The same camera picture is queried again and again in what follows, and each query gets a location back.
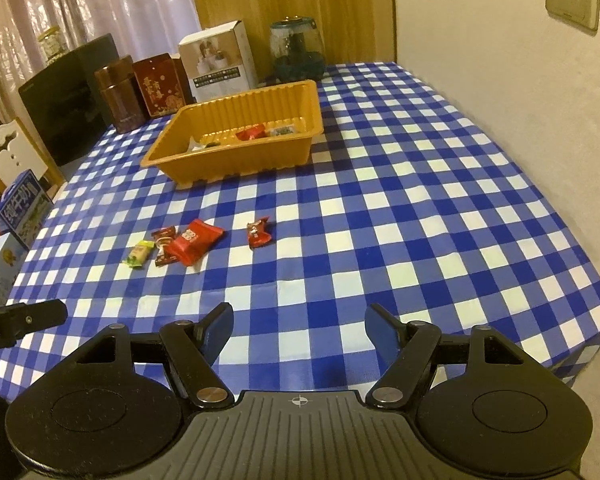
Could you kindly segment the grey snack packet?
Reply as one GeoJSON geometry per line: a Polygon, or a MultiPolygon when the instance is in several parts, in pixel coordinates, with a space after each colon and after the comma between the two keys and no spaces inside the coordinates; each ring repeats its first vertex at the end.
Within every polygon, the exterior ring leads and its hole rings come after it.
{"type": "Polygon", "coordinates": [[[287,134],[296,133],[296,127],[294,125],[282,125],[266,130],[268,136],[286,136],[287,134]]]}

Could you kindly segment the white curtain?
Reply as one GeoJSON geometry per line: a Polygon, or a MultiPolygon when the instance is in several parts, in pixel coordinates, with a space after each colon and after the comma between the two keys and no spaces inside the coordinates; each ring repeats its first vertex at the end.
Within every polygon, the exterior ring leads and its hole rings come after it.
{"type": "Polygon", "coordinates": [[[0,0],[0,118],[26,116],[18,89],[45,66],[38,37],[58,27],[74,49],[109,34],[118,52],[149,58],[178,50],[201,29],[194,0],[0,0]]]}

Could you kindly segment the glass jar with label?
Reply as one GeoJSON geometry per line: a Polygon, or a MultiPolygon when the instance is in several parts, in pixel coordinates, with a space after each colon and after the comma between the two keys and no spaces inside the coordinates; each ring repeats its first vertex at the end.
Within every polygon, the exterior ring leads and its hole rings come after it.
{"type": "Polygon", "coordinates": [[[41,35],[38,35],[38,45],[43,53],[45,64],[50,65],[56,62],[69,52],[64,33],[58,25],[54,25],[41,35]]]}

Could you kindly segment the orange plastic tray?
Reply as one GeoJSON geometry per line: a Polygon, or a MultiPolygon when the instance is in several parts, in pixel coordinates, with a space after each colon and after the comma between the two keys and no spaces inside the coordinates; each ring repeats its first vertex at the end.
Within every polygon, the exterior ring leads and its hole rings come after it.
{"type": "Polygon", "coordinates": [[[324,132],[317,84],[278,84],[181,108],[140,161],[182,188],[306,164],[324,132]]]}

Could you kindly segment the yellow green candy packet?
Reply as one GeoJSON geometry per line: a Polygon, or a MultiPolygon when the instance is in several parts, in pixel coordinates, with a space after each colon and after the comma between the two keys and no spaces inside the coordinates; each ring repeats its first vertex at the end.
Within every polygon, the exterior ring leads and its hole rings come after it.
{"type": "Polygon", "coordinates": [[[152,240],[140,240],[122,262],[131,269],[141,269],[154,249],[155,243],[152,240]]]}

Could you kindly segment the large red candy packet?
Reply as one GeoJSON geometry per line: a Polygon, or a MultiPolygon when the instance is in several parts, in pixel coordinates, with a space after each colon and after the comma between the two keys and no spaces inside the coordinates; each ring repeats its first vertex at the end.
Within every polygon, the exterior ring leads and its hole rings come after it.
{"type": "Polygon", "coordinates": [[[172,242],[166,245],[164,251],[184,266],[193,266],[224,233],[225,231],[218,226],[195,219],[172,242]]]}

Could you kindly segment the red orange candy packet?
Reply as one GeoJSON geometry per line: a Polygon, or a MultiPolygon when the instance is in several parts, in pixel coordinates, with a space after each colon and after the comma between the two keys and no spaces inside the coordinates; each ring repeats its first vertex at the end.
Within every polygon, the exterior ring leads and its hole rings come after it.
{"type": "Polygon", "coordinates": [[[268,135],[266,134],[265,125],[257,124],[236,132],[235,136],[239,141],[247,142],[251,140],[266,138],[268,135]]]}

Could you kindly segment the brown candy packet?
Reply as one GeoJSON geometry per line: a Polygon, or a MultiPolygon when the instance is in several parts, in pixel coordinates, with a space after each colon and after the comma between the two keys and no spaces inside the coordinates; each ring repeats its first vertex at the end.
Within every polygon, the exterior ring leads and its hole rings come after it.
{"type": "Polygon", "coordinates": [[[178,261],[178,257],[172,255],[168,249],[170,244],[175,240],[177,232],[175,226],[167,226],[151,233],[151,238],[157,249],[155,266],[158,266],[158,268],[178,261]]]}

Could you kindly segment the white snack wrapper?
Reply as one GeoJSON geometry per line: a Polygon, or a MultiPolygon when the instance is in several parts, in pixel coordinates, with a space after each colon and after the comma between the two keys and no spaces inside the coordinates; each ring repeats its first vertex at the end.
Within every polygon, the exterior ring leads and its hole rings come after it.
{"type": "Polygon", "coordinates": [[[217,148],[220,146],[220,142],[199,142],[194,138],[190,138],[188,142],[187,151],[189,153],[195,153],[202,150],[208,150],[208,148],[217,148]]]}

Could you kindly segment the green glass terrarium jar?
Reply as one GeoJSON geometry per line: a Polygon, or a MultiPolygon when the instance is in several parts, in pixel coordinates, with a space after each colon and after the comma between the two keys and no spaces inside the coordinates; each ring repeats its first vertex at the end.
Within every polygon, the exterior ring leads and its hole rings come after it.
{"type": "Polygon", "coordinates": [[[272,23],[270,50],[275,76],[280,82],[323,78],[324,47],[313,18],[294,16],[272,23]]]}

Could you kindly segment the white wooden chair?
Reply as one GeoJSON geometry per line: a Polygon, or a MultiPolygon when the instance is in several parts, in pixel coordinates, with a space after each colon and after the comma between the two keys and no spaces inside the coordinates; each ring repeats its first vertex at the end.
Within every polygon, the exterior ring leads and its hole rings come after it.
{"type": "Polygon", "coordinates": [[[9,186],[23,171],[41,179],[48,166],[18,119],[0,125],[0,180],[9,186]]]}

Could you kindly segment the black appliance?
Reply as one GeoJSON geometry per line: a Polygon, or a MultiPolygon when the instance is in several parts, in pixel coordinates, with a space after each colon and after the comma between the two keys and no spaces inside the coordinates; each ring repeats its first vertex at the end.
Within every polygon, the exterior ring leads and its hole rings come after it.
{"type": "Polygon", "coordinates": [[[106,34],[66,53],[18,88],[57,166],[87,155],[111,125],[95,73],[118,58],[114,38],[106,34]]]}

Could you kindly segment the dark red gift box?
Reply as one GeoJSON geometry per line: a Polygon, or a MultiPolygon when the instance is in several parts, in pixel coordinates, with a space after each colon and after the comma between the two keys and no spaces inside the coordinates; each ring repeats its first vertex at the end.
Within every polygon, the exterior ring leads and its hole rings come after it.
{"type": "Polygon", "coordinates": [[[136,61],[132,66],[150,118],[172,115],[195,103],[178,56],[158,54],[136,61]]]}

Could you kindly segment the white product box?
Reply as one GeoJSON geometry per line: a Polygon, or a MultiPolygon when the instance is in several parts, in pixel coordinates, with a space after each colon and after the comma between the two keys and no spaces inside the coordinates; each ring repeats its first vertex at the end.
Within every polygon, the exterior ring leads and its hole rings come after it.
{"type": "Polygon", "coordinates": [[[253,55],[242,21],[194,32],[178,44],[190,90],[206,102],[258,86],[253,55]]]}

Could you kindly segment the small red candy packet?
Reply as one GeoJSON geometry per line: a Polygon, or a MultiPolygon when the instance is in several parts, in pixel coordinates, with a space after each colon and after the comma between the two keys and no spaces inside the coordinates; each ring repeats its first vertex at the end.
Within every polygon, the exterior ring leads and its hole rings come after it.
{"type": "Polygon", "coordinates": [[[268,232],[268,217],[262,217],[247,224],[248,246],[257,249],[272,242],[272,235],[268,232]]]}

